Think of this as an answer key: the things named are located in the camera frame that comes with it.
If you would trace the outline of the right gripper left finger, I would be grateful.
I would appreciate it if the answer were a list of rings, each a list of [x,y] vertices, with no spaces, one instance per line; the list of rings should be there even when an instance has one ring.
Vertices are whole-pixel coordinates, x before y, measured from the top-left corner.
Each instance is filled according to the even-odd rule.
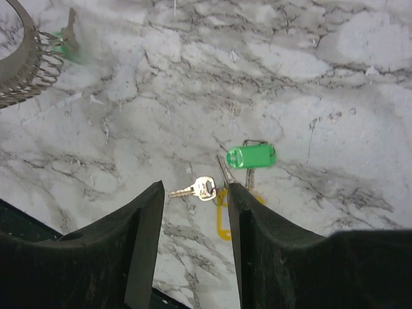
[[[148,308],[164,198],[155,182],[66,235],[2,201],[1,307]]]

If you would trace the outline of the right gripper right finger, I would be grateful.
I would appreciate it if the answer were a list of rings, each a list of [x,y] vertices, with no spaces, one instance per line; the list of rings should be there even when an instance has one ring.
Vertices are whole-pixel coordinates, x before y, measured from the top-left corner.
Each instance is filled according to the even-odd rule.
[[[242,308],[410,308],[411,231],[350,230],[324,237],[229,186]]]

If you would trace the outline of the green tag key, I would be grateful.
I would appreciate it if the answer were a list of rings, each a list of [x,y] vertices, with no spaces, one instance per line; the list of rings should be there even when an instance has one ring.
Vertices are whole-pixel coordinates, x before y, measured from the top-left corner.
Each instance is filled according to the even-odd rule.
[[[263,140],[244,140],[241,146],[227,151],[226,157],[217,154],[216,162],[223,177],[226,188],[237,181],[233,177],[233,169],[246,169],[245,187],[254,188],[254,173],[257,168],[267,168],[275,164],[277,152],[272,144]]]
[[[52,50],[60,53],[62,58],[80,64],[80,44],[76,39],[74,31],[75,17],[76,12],[74,8],[70,8],[68,24],[61,28],[60,32],[53,34],[58,38],[58,42],[53,44]]]

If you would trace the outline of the metal keyring with yellow grip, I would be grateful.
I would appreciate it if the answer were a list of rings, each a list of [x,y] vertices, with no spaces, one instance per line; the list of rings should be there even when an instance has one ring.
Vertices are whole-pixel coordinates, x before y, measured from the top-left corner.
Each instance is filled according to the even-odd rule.
[[[16,51],[1,59],[1,108],[22,103],[52,87],[64,65],[62,39],[35,27],[18,1],[8,4],[20,17],[24,37]]]

